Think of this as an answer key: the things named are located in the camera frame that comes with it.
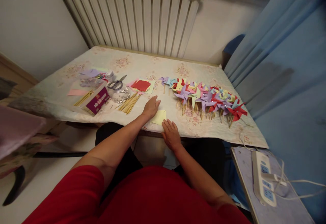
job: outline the white wall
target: white wall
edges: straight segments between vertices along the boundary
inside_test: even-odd
[[[62,0],[0,0],[0,51],[38,80],[87,50]]]
[[[204,0],[184,58],[219,64],[226,44],[245,33],[269,0]]]
[[[219,64],[269,0],[204,0],[184,58]],[[0,0],[0,51],[39,80],[87,50],[62,0]]]

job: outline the woman's hand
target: woman's hand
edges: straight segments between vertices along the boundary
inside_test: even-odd
[[[153,118],[159,109],[159,105],[161,103],[161,100],[156,101],[157,95],[152,97],[148,100],[148,102],[145,104],[144,111],[142,112],[142,115],[145,115],[147,117],[147,121],[149,121],[151,118]]]
[[[163,135],[166,145],[173,152],[177,151],[180,147],[182,147],[181,138],[179,135],[177,125],[168,119],[168,120],[163,120],[162,126],[164,129],[164,132],[162,132],[162,135]]]

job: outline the blue curtain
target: blue curtain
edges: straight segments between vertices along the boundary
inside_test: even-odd
[[[288,178],[326,184],[325,0],[270,0],[225,73]],[[293,186],[298,194],[320,189]],[[326,192],[303,203],[324,222]]]

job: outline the person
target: person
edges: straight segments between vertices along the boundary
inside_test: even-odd
[[[141,166],[130,145],[156,114],[156,99],[128,125],[107,123],[98,129],[96,146],[23,223],[250,223],[217,183],[224,161],[219,154],[225,152],[215,149],[222,143],[212,139],[187,149],[197,162],[181,144],[176,124],[164,120],[164,141],[180,166],[175,171]]]

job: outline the woman's arm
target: woman's arm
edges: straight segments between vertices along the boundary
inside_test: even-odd
[[[188,154],[181,144],[178,128],[174,122],[164,120],[162,133],[166,145],[174,152],[191,186],[212,207],[219,209],[224,204],[233,204],[232,199],[211,176]]]
[[[140,129],[156,114],[160,100],[152,97],[145,105],[144,111],[135,120],[124,126],[82,157],[72,169],[82,165],[96,166],[104,176],[104,189],[110,184],[117,166]]]

